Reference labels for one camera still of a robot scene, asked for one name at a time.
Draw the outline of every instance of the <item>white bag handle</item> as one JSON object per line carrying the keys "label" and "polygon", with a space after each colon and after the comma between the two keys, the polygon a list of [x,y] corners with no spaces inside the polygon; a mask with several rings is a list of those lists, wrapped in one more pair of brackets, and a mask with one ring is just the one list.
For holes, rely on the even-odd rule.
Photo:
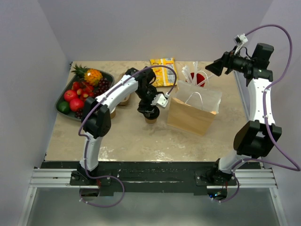
{"label": "white bag handle", "polygon": [[197,93],[197,94],[199,95],[199,97],[201,98],[201,102],[202,102],[202,109],[203,109],[203,99],[202,99],[202,96],[200,95],[200,93],[199,93],[199,92],[194,92],[194,93],[192,93],[192,94],[189,96],[189,98],[186,100],[186,102],[185,102],[185,103],[187,103],[187,102],[189,101],[189,99],[192,97],[192,95],[193,95],[193,94],[195,94],[195,93]]}
{"label": "white bag handle", "polygon": [[[204,72],[204,71],[198,71],[198,73],[199,72],[202,72],[202,73],[204,73],[205,75],[206,75],[206,77],[207,77],[207,81],[208,81],[208,85],[209,85],[209,78],[208,78],[208,75],[207,75],[207,73],[206,72]],[[204,82],[206,81],[206,79],[205,80],[203,80],[203,81],[201,81],[197,86],[200,86],[200,85],[202,85]]]}

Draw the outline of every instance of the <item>red cup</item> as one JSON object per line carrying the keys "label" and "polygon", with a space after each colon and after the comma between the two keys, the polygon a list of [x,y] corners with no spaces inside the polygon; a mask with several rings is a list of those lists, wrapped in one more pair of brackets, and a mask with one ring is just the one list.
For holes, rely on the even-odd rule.
{"label": "red cup", "polygon": [[[191,72],[190,73],[192,79],[194,77],[194,72]],[[197,84],[199,84],[200,82],[204,81],[205,80],[205,77],[199,73],[197,73]]]}

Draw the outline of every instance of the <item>paper bag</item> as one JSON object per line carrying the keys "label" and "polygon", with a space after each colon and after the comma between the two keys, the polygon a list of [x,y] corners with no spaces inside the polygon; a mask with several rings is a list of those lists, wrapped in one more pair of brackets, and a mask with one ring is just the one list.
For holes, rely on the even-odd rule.
{"label": "paper bag", "polygon": [[203,136],[218,113],[222,93],[186,84],[181,87],[181,82],[170,102],[167,125]]}

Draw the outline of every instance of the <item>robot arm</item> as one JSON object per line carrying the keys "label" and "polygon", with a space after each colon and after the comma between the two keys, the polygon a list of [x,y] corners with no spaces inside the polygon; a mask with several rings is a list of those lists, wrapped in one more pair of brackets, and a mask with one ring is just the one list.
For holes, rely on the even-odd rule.
{"label": "robot arm", "polygon": [[[152,69],[147,70],[137,77],[130,78],[133,73],[137,72],[136,69],[129,69],[122,79],[115,84],[110,90],[96,97],[95,99],[89,98],[86,100],[83,119],[90,112],[90,110],[109,92],[114,90],[115,87],[120,86],[114,90],[110,96],[102,102],[98,111],[89,117],[84,126],[85,134],[89,137],[86,138],[85,147],[87,145],[87,170],[93,171],[98,166],[98,154],[101,146],[101,141],[105,134],[111,128],[110,113],[114,108],[129,94],[136,92],[141,99],[138,111],[144,115],[145,118],[153,120],[159,116],[159,109],[156,105],[166,107],[168,100],[162,92],[157,92],[157,89],[150,84],[151,81],[156,79],[156,75]],[[85,168],[85,158],[80,161],[82,168]]]}
{"label": "robot arm", "polygon": [[[244,74],[246,86],[250,96],[250,117],[249,121],[236,134],[233,143],[233,151],[227,156],[218,159],[215,167],[205,175],[207,180],[214,183],[222,183],[230,180],[232,172],[242,166],[245,161],[235,165],[239,160],[265,157],[273,148],[273,143],[268,136],[265,118],[269,119],[269,127],[274,139],[277,141],[282,133],[280,127],[275,125],[273,119],[270,89],[266,87],[273,81],[273,73],[267,70],[269,58],[274,51],[270,45],[258,43],[255,51],[248,59],[239,55],[240,49],[246,43],[244,35],[238,35],[235,41],[238,44],[231,52],[225,52],[220,59],[206,66],[206,69],[220,76],[224,67],[227,68],[226,74],[232,70]],[[267,115],[263,111],[263,93],[266,92]]]}

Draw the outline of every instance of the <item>green lime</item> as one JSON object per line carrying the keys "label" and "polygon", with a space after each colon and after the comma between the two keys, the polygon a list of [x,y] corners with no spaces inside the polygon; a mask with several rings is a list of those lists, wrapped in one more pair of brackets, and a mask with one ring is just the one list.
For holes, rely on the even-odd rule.
{"label": "green lime", "polygon": [[58,110],[61,113],[68,114],[70,112],[69,103],[67,101],[63,101],[58,105]]}

